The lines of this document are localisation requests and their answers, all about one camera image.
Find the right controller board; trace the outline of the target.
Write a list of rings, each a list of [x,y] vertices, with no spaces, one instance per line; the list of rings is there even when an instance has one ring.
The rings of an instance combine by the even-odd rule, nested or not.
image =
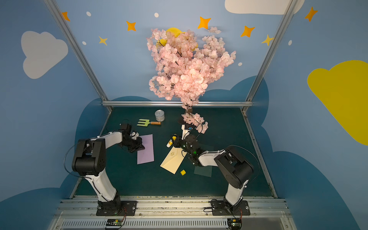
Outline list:
[[[228,228],[227,230],[240,230],[242,228],[242,221],[237,218],[227,219]]]

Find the green toy garden fork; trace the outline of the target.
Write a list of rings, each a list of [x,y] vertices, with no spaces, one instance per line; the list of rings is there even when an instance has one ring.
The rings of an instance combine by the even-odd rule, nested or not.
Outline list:
[[[162,123],[159,121],[150,121],[149,119],[139,119],[137,122],[137,126],[139,127],[147,127],[148,125],[161,125]]]

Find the left aluminium frame post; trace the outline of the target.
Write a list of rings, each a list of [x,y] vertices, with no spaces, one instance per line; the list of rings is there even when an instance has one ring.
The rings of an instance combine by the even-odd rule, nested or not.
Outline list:
[[[68,26],[66,19],[57,4],[54,0],[44,0],[48,10],[52,14],[53,18],[55,19],[56,23],[58,24],[59,28],[61,29],[62,33],[64,34],[65,38],[67,39],[69,45],[71,46],[72,50],[74,51],[78,61],[80,62],[82,68],[84,69],[85,73],[87,74],[88,78],[90,79],[92,85],[94,86],[95,90],[97,91],[98,95],[100,96],[102,101],[108,101],[108,97],[104,92],[95,72],[93,71],[91,65],[89,64],[86,56],[84,55],[80,45],[77,42],[72,30]]]

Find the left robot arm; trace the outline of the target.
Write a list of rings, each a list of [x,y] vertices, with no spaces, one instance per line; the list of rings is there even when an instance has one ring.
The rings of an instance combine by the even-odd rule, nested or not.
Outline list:
[[[106,150],[114,145],[127,147],[133,153],[144,150],[142,137],[132,125],[122,123],[120,129],[91,139],[79,140],[72,160],[72,170],[86,179],[98,196],[98,216],[120,216],[123,205],[118,191],[106,172]]]

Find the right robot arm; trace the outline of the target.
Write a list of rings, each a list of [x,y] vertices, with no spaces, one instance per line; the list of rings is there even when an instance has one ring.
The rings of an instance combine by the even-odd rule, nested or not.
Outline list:
[[[194,135],[176,137],[172,141],[174,147],[180,148],[187,154],[194,166],[215,166],[220,169],[228,182],[223,207],[229,211],[235,211],[243,201],[243,190],[255,172],[254,166],[236,150],[235,145],[222,150],[208,151],[201,149]]]

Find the pink cherry blossom tree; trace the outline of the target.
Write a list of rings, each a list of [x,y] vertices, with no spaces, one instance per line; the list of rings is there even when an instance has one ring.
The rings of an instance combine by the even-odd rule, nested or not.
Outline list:
[[[221,37],[210,35],[202,40],[204,45],[199,48],[191,30],[175,35],[168,30],[153,29],[147,47],[157,71],[149,81],[149,89],[167,101],[179,99],[185,110],[184,122],[204,134],[209,128],[208,122],[191,110],[208,86],[224,76],[225,68],[236,59],[236,52],[228,52]]]

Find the silver tin can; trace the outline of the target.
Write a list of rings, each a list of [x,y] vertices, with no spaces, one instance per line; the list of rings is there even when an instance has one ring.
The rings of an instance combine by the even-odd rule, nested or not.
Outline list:
[[[157,110],[155,111],[155,118],[158,122],[163,122],[165,120],[165,113],[163,110]]]

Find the aluminium mounting rail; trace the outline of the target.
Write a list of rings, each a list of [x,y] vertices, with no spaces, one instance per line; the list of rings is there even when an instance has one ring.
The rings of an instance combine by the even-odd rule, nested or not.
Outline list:
[[[210,201],[219,196],[123,196],[138,202],[134,216],[96,216],[97,198],[76,196],[60,202],[50,230],[105,230],[108,219],[124,219],[120,230],[227,230],[227,219],[240,219],[241,230],[295,230],[284,199],[245,197],[250,216],[213,216]]]

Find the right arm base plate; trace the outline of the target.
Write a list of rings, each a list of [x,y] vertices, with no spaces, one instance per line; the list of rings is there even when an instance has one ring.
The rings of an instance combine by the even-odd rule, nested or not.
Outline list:
[[[213,199],[210,201],[211,211],[213,216],[250,216],[250,207],[248,202],[242,200],[239,204],[231,206],[229,203],[223,200]]]

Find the cream yellow envelope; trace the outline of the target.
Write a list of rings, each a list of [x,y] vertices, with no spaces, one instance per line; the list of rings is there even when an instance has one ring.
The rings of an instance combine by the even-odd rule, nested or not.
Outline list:
[[[182,148],[172,147],[160,166],[172,174],[175,174],[186,154],[187,153]]]

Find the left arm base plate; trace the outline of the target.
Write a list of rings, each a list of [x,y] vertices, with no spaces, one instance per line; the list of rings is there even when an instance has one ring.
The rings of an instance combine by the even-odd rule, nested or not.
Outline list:
[[[98,201],[96,216],[134,216],[138,202],[135,200],[123,200],[118,202]]]

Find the dark green envelope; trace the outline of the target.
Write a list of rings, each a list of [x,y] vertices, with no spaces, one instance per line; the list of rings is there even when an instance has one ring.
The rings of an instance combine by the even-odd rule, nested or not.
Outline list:
[[[194,174],[205,177],[212,177],[212,166],[195,166]]]

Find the left controller board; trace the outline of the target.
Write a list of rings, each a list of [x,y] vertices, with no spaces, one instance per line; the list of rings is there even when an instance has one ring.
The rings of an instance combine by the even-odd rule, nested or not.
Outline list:
[[[105,230],[119,230],[125,224],[125,220],[122,218],[119,219],[108,219],[105,223]]]

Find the purple envelope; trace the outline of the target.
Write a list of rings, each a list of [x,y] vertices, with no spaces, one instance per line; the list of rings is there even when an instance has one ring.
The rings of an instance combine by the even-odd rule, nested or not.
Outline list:
[[[154,162],[153,135],[144,135],[141,138],[145,149],[137,151],[137,164]]]

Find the yellow glue stick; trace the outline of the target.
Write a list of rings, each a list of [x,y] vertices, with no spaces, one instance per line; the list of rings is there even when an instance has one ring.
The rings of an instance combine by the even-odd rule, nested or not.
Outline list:
[[[171,147],[173,144],[174,144],[174,142],[176,141],[176,139],[177,139],[177,136],[172,136],[171,137],[171,139],[168,141],[168,143],[166,144],[166,146],[169,148],[169,147]]]

